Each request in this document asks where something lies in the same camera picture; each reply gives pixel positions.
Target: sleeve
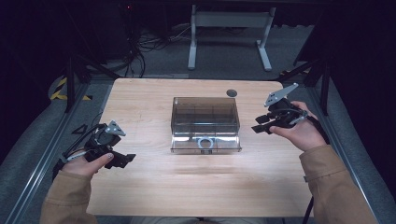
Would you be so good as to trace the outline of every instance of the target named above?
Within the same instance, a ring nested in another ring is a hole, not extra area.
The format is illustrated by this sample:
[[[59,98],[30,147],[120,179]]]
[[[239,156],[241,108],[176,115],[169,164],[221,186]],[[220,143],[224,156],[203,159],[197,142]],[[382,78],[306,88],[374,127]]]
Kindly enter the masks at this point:
[[[60,171],[41,208],[40,224],[97,223],[87,214],[91,177]]]
[[[314,196],[317,223],[377,223],[363,194],[331,146],[310,149],[300,160]]]

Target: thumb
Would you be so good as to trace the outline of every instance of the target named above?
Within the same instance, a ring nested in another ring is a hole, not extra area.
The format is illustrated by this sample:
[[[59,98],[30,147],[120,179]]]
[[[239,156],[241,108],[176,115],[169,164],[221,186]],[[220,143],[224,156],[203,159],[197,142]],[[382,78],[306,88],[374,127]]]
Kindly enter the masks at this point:
[[[275,133],[275,134],[277,134],[277,135],[280,135],[280,136],[282,136],[282,137],[285,136],[284,129],[283,129],[283,128],[280,128],[280,127],[277,127],[277,126],[271,126],[271,127],[270,127],[270,132],[271,132],[271,133]]]
[[[100,168],[104,167],[106,164],[108,164],[111,160],[113,160],[114,155],[112,153],[107,153],[98,159],[91,161],[88,163],[88,169],[94,174],[96,173]]]

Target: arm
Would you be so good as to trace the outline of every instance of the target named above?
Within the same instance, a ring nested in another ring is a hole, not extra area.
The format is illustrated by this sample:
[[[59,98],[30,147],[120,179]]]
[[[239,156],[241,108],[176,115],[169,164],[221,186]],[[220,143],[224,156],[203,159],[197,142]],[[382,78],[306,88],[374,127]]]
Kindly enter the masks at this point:
[[[306,104],[292,103],[315,118]],[[270,131],[289,139],[304,152],[300,160],[315,199],[317,223],[376,223],[347,168],[309,120],[300,121],[291,129],[273,126]]]
[[[111,153],[87,162],[83,157],[68,162],[55,177],[41,208],[40,224],[97,223],[87,214],[91,179],[113,159]]]
[[[300,160],[315,199],[317,223],[376,223],[361,191],[331,146],[311,148]]]

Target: metal stand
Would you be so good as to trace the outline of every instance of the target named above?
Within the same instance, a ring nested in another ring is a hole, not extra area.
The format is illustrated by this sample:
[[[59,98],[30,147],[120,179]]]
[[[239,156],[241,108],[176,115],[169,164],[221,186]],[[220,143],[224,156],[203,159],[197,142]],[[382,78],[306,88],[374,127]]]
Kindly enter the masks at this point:
[[[257,48],[262,58],[265,71],[271,71],[272,67],[265,51],[265,43],[270,33],[271,24],[275,16],[276,8],[272,7],[269,12],[212,12],[196,11],[196,5],[191,11],[191,45],[189,56],[189,70],[195,69],[197,39],[196,27],[251,27],[264,28],[261,40],[257,40]]]
[[[86,65],[90,65],[96,70],[102,72],[103,74],[113,78],[114,80],[119,78],[120,76],[115,74],[114,72],[108,70],[100,64],[94,63],[93,61],[80,56],[73,55],[70,57],[69,62],[67,63],[67,106],[64,113],[68,113],[72,108],[73,104],[76,101],[76,93],[75,93],[75,75],[78,77],[81,83],[90,83],[91,74],[88,71]]]
[[[309,70],[309,73],[307,77],[304,80],[304,84],[306,87],[315,87],[315,85],[318,83],[318,80],[320,77],[322,77],[322,83],[321,83],[321,93],[320,93],[320,108],[323,111],[323,114],[325,116],[328,116],[327,112],[327,100],[328,100],[328,95],[329,95],[329,84],[330,84],[330,59],[328,60],[314,60],[312,62],[307,62],[304,63],[290,72],[285,72],[285,75],[282,77],[278,77],[275,79],[271,79],[270,81],[278,81],[278,82],[283,82],[288,80],[291,77],[295,77],[298,74],[302,73],[308,68],[311,68]]]

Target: finger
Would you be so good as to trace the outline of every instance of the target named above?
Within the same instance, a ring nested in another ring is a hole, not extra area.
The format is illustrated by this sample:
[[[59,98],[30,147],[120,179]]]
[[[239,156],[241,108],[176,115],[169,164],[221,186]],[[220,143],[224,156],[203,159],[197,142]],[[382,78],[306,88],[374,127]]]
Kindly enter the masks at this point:
[[[111,160],[113,160],[114,155],[111,153],[107,153],[98,159],[91,161],[87,164],[87,169],[92,174],[95,174],[100,168],[104,167],[106,164],[108,164]]]
[[[308,109],[308,106],[306,105],[306,103],[300,102],[300,101],[292,101],[291,103],[293,105],[299,107],[302,110],[306,110],[308,112],[309,116],[314,117],[315,119],[318,119],[318,117]]]
[[[300,101],[291,101],[292,105],[295,105],[297,107],[299,107],[302,110],[308,110],[308,106],[306,106],[306,103],[304,102],[300,102]]]
[[[280,127],[277,127],[277,126],[271,126],[270,127],[270,132],[274,133],[274,134],[277,134],[279,136],[282,136],[282,137],[286,137],[286,135],[287,135],[287,130],[286,129],[280,128]]]

